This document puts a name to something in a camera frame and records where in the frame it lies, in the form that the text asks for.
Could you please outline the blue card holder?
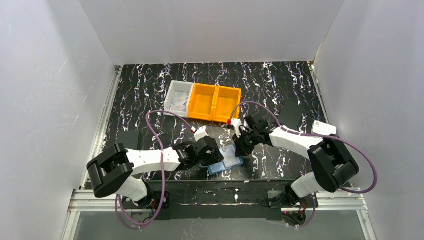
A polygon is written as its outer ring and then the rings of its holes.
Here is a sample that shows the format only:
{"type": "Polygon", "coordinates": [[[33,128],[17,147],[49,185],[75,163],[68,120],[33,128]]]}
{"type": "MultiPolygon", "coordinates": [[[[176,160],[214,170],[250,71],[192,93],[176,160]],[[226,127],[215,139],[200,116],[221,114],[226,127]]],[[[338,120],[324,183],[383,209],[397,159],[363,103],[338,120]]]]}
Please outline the blue card holder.
{"type": "Polygon", "coordinates": [[[244,164],[241,157],[236,157],[236,147],[234,144],[222,147],[219,151],[223,156],[223,160],[205,167],[210,175],[218,174],[244,164]]]}

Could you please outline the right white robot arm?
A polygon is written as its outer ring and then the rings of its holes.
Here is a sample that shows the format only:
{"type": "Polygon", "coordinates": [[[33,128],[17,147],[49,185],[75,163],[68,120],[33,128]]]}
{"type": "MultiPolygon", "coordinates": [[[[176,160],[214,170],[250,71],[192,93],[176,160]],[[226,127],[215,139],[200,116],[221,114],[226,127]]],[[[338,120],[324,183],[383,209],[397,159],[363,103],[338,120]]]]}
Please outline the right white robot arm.
{"type": "Polygon", "coordinates": [[[284,196],[299,200],[321,192],[334,193],[343,187],[360,169],[347,147],[330,134],[324,137],[290,133],[276,123],[268,123],[256,115],[228,121],[235,131],[232,139],[237,157],[249,156],[257,145],[268,145],[293,152],[309,160],[312,172],[285,187],[284,196]]]}

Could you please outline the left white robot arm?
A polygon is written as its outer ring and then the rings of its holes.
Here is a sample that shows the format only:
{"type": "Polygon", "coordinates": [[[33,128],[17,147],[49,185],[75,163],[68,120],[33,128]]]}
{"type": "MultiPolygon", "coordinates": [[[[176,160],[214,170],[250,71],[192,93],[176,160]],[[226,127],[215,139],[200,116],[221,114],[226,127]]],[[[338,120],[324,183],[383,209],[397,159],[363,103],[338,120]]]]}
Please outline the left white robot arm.
{"type": "Polygon", "coordinates": [[[140,202],[152,194],[147,183],[135,175],[185,171],[223,160],[216,140],[206,135],[196,142],[186,141],[163,150],[134,150],[117,143],[93,158],[86,168],[96,198],[116,194],[140,202]]]}

